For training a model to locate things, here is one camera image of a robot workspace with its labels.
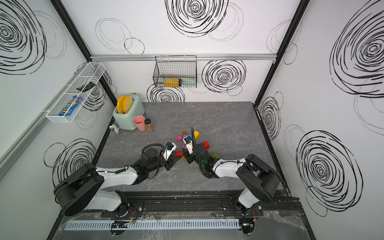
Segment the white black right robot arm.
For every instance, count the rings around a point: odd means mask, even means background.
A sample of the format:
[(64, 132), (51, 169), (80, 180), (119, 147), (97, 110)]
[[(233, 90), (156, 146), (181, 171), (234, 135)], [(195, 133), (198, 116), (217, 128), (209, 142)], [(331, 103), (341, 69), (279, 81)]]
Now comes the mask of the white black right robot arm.
[(197, 144), (190, 137), (184, 142), (184, 157), (188, 163), (196, 162), (203, 176), (208, 179), (236, 178), (245, 185), (236, 203), (238, 211), (248, 211), (259, 202), (270, 203), (274, 200), (282, 177), (256, 155), (223, 160), (210, 155), (204, 144)]

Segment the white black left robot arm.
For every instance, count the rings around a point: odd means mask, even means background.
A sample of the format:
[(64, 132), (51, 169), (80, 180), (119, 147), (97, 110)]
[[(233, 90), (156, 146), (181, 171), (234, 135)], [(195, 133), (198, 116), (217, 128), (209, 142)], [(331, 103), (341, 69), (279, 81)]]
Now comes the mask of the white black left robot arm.
[(108, 188), (138, 185), (150, 179), (151, 172), (169, 171), (182, 157), (175, 143), (168, 142), (143, 147), (140, 159), (128, 167), (105, 169), (85, 164), (55, 187), (55, 200), (67, 217), (83, 210), (115, 212), (128, 201), (120, 191)]

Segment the red tall lego brick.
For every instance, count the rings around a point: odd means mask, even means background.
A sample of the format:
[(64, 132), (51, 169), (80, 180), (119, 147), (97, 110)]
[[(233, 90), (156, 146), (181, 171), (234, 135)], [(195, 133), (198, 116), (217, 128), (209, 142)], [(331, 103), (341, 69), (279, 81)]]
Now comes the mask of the red tall lego brick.
[(204, 146), (205, 149), (209, 149), (210, 148), (210, 144), (207, 141), (203, 142), (203, 146)]

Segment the yellow tall lego brick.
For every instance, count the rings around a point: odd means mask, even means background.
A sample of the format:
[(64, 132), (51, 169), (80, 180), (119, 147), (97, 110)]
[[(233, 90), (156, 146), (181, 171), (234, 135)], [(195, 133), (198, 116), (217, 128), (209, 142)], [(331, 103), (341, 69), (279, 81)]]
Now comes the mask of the yellow tall lego brick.
[(200, 136), (200, 133), (198, 131), (194, 131), (194, 137), (197, 139)]

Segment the brown spice jar black lid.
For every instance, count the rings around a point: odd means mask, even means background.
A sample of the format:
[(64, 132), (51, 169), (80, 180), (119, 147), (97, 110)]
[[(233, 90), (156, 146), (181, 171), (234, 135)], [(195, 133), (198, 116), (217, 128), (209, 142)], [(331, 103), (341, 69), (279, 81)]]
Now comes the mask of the brown spice jar black lid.
[(146, 131), (152, 133), (155, 129), (152, 120), (149, 118), (146, 118), (144, 123), (145, 123)]

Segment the pink plastic cup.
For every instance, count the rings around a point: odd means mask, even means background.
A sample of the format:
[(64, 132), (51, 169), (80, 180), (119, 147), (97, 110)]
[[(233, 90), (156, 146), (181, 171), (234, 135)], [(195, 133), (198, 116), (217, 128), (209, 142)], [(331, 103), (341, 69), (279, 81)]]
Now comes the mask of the pink plastic cup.
[(145, 119), (146, 118), (143, 115), (136, 116), (133, 119), (133, 123), (135, 124), (136, 128), (141, 132), (146, 131)]

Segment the mint green toaster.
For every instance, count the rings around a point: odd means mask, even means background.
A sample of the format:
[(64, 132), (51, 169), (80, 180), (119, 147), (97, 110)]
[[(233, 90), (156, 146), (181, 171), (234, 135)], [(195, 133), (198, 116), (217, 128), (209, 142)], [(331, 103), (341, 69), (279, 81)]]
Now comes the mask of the mint green toaster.
[(133, 120), (135, 117), (139, 115), (144, 115), (145, 108), (143, 106), (143, 103), (141, 102), (141, 98), (138, 95), (132, 94), (133, 97), (133, 105), (131, 106), (130, 110), (127, 113), (118, 113), (118, 108), (115, 107), (113, 111), (113, 117), (117, 123), (117, 125), (120, 127), (120, 129), (123, 130), (134, 130), (136, 129), (136, 125), (134, 124)]

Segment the right toy bread slice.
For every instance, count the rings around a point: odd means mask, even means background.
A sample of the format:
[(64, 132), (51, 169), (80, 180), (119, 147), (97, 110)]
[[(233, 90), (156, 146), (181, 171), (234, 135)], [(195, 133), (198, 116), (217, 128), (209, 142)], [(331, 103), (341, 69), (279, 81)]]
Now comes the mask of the right toy bread slice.
[(123, 100), (123, 113), (126, 114), (133, 105), (133, 98), (131, 95), (127, 95)]

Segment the toy bread slice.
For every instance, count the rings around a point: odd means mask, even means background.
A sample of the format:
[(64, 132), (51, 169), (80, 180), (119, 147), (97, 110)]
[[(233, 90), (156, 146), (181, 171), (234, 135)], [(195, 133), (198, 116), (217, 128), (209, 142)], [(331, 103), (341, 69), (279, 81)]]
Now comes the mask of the toy bread slice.
[(117, 102), (117, 113), (119, 114), (123, 114), (124, 113), (124, 110), (123, 110), (123, 101), (125, 99), (125, 95), (121, 95), (118, 99), (118, 102)]
[(123, 100), (123, 113), (126, 114), (133, 105), (133, 98), (131, 95), (127, 95)]

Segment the left toy bread slice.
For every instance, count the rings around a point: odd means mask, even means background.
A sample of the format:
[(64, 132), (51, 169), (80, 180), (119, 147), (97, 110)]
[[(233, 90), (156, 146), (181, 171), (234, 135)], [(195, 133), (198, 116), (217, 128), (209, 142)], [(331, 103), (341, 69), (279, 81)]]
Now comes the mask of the left toy bread slice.
[(125, 99), (125, 95), (121, 95), (118, 99), (118, 102), (117, 102), (117, 113), (119, 114), (123, 114), (124, 113), (124, 110), (123, 110), (123, 101)]

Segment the light green box in basket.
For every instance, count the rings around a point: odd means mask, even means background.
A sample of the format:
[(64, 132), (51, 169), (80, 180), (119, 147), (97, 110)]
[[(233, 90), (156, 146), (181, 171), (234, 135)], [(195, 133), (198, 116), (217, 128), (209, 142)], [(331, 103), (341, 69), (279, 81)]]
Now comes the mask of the light green box in basket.
[(181, 88), (196, 88), (197, 79), (195, 77), (183, 77), (180, 83)]

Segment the yellow box in basket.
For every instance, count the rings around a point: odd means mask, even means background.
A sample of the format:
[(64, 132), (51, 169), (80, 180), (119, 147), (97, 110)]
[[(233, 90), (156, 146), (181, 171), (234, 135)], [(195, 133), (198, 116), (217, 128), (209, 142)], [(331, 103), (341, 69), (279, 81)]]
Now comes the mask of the yellow box in basket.
[(181, 80), (177, 78), (165, 78), (164, 86), (167, 88), (177, 88), (181, 84)]

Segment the blue snack packet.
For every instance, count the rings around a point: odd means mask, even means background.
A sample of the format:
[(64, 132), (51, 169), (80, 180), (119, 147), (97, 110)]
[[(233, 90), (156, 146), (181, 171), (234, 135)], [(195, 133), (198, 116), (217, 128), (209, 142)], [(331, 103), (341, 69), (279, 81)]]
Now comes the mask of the blue snack packet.
[(59, 116), (70, 116), (73, 111), (82, 103), (83, 99), (73, 96), (67, 105), (59, 113)]

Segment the black remote on shelf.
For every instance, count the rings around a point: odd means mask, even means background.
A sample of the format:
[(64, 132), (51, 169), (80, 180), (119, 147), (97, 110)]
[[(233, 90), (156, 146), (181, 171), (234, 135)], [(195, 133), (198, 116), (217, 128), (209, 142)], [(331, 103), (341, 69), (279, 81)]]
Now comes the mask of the black remote on shelf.
[(80, 93), (87, 92), (87, 91), (91, 90), (92, 88), (94, 88), (95, 85), (96, 85), (95, 83), (93, 83), (93, 82), (89, 82), (89, 83), (87, 83), (87, 84), (84, 84), (84, 85), (78, 87), (77, 90), (78, 90)]

